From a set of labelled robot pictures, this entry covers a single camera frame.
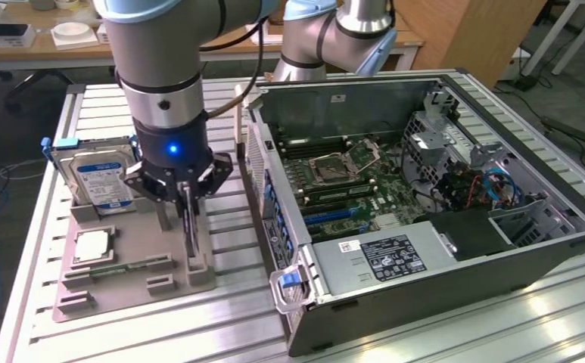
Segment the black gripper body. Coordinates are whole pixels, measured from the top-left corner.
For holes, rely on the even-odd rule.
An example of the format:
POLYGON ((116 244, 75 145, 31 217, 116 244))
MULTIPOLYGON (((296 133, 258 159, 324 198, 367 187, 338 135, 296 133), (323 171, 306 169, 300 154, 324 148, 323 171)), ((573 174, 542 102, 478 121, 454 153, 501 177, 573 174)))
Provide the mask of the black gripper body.
POLYGON ((179 181, 198 178, 212 162, 207 120, 207 112, 200 112, 184 125, 160 129, 134 119, 143 158, 160 169, 172 169, 179 181))

